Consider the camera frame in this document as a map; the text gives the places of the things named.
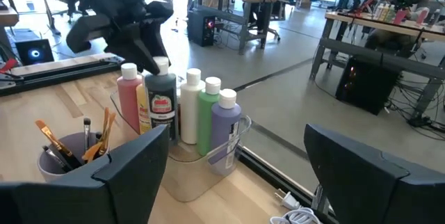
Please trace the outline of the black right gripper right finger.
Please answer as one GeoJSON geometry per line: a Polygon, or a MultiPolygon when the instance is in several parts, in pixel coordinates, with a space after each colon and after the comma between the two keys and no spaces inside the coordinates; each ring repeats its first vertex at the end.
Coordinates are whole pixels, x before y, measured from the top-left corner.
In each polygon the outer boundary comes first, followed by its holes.
{"type": "Polygon", "coordinates": [[[393,190],[408,171],[373,147],[307,124],[311,166],[340,223],[383,223],[393,190]]]}

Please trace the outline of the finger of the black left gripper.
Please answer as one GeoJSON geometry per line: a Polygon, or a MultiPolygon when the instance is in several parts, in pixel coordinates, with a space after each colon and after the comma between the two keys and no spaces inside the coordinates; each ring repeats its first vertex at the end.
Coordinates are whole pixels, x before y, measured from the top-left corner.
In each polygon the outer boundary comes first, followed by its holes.
{"type": "Polygon", "coordinates": [[[145,6],[149,13],[144,21],[144,45],[147,48],[145,65],[154,65],[154,57],[167,57],[167,51],[161,37],[161,25],[173,14],[171,3],[165,1],[153,1],[145,6]]]}
{"type": "Polygon", "coordinates": [[[106,39],[105,52],[122,57],[127,63],[136,64],[137,70],[159,73],[154,57],[160,55],[160,41],[157,37],[142,38],[114,37],[106,39]]]}

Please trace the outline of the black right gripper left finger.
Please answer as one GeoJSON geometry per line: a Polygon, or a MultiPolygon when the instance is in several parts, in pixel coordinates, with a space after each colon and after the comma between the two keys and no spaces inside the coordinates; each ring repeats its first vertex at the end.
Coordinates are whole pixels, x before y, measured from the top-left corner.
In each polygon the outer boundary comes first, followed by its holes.
{"type": "Polygon", "coordinates": [[[63,223],[147,223],[168,156],[161,125],[62,178],[63,223]]]}

